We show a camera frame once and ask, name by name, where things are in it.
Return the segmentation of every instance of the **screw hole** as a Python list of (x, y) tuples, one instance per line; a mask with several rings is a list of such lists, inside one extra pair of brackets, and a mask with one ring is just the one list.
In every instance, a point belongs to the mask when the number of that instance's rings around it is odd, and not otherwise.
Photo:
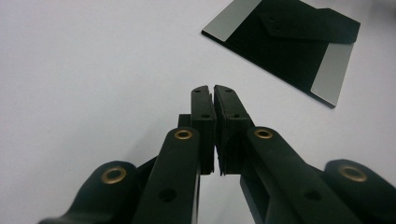
[(268, 137), (270, 134), (268, 132), (265, 132), (265, 131), (259, 131), (259, 135), (263, 136), (263, 137)]
[(118, 176), (120, 176), (121, 175), (121, 171), (119, 171), (119, 170), (114, 170), (114, 171), (110, 171), (108, 174), (107, 174), (107, 178), (109, 178), (109, 179), (114, 179), (114, 178), (116, 178), (116, 177), (118, 177)]
[(170, 203), (176, 198), (177, 194), (174, 189), (164, 189), (158, 197), (164, 203)]

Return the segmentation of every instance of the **white background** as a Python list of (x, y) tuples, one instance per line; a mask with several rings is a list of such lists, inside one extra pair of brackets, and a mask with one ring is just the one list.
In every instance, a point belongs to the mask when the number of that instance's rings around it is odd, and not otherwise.
[[(230, 3), (0, 1), (0, 223), (58, 217), (98, 166), (156, 156), (202, 85), (234, 89), (307, 163), (396, 186), (396, 2), (306, 1), (361, 23), (333, 110), (201, 35)], [(239, 176), (217, 169), (200, 195), (199, 223), (253, 223)]]

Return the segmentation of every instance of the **gray border strip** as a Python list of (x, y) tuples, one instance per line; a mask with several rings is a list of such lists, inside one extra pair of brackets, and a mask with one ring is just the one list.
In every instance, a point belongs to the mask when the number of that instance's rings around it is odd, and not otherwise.
[(204, 32), (226, 41), (262, 0), (234, 0), (205, 28)]
[(341, 93), (352, 49), (353, 44), (329, 44), (312, 84), (311, 92), (334, 106)]

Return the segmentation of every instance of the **mounting hole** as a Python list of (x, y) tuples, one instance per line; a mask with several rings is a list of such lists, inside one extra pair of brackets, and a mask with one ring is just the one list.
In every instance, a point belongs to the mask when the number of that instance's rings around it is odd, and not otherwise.
[(304, 196), (306, 199), (308, 199), (310, 201), (320, 201), (321, 200), (320, 193), (314, 189), (309, 190), (307, 193), (304, 194)]
[(237, 119), (239, 117), (241, 117), (241, 116), (238, 115), (238, 114), (233, 114), (233, 115), (230, 116), (231, 119)]
[(263, 139), (269, 139), (274, 136), (269, 130), (265, 129), (258, 129), (254, 132), (254, 134)]
[(338, 172), (345, 178), (356, 182), (364, 182), (367, 180), (367, 175), (361, 171), (358, 167), (352, 165), (340, 165), (338, 167)]
[(105, 184), (117, 184), (126, 176), (126, 170), (120, 166), (111, 167), (102, 174), (102, 182)]
[(175, 133), (175, 138), (177, 139), (189, 139), (192, 137), (192, 132), (188, 130), (179, 130)]
[(163, 189), (158, 197), (164, 203), (170, 203), (176, 198), (177, 194), (174, 189)]

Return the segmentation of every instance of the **white table surface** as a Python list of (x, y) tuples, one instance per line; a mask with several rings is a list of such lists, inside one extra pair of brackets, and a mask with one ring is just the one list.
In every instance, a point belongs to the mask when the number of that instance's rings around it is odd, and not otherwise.
[[(58, 217), (98, 166), (155, 157), (202, 85), (234, 89), (307, 163), (396, 186), (396, 2), (306, 1), (361, 23), (335, 109), (201, 35), (230, 3), (1, 1), (0, 223)], [(239, 176), (202, 177), (199, 223), (253, 223)]]

